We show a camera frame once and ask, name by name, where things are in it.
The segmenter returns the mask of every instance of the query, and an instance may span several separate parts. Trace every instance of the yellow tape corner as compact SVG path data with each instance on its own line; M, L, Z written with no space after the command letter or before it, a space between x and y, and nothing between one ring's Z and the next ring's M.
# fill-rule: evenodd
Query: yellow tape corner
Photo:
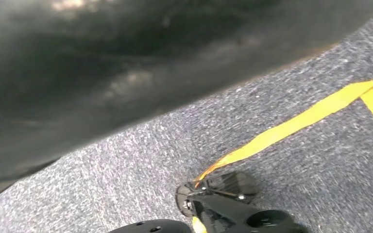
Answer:
M259 153L260 151L263 151L267 147L281 141L287 136L296 133L307 126L324 119L332 113L347 107L358 98L361 98L364 101L365 105L373 114L373 81L347 85L336 93L317 102L296 117L275 126L274 128L264 131L248 144L217 160L196 180L202 180L206 175L220 167L246 159ZM192 225L195 233L206 233L205 226L199 221L198 218L193 218Z

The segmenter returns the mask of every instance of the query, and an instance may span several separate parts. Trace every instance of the black inflatable tube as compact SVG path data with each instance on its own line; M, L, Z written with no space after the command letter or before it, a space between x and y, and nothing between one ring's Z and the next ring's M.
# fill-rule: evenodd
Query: black inflatable tube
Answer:
M373 0L0 0L0 184L372 16Z

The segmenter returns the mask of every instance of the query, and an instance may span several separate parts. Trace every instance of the bolt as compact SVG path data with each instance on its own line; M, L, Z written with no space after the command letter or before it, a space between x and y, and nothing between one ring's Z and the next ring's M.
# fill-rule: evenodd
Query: bolt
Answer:
M184 201L182 206L187 210L192 209L192 203L189 200Z

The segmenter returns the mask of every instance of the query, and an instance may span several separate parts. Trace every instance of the black plastic part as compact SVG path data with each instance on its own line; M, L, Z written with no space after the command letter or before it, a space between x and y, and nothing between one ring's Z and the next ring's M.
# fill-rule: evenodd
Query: black plastic part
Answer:
M157 219L150 221L143 221L127 225L110 233L191 233L191 229L183 222Z
M258 191L255 184L253 177L231 172L186 183L175 199L181 213L198 217L208 233L307 233L287 212L249 205Z
M0 181L323 51L372 16L373 0L0 0Z
M258 193L255 184L256 180L243 172L230 172L179 186L175 192L175 202L184 216L192 217L193 211L185 208L186 202L189 202L189 196L215 193L249 204Z

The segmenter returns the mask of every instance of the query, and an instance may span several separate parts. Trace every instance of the gray carpet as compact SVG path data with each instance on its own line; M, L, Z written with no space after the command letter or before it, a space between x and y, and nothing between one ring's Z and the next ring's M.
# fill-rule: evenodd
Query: gray carpet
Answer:
M345 85L373 79L373 21L321 56L132 127L0 195L0 233L103 233L180 216L174 189ZM357 100L243 162L254 204L314 233L373 232L373 116Z

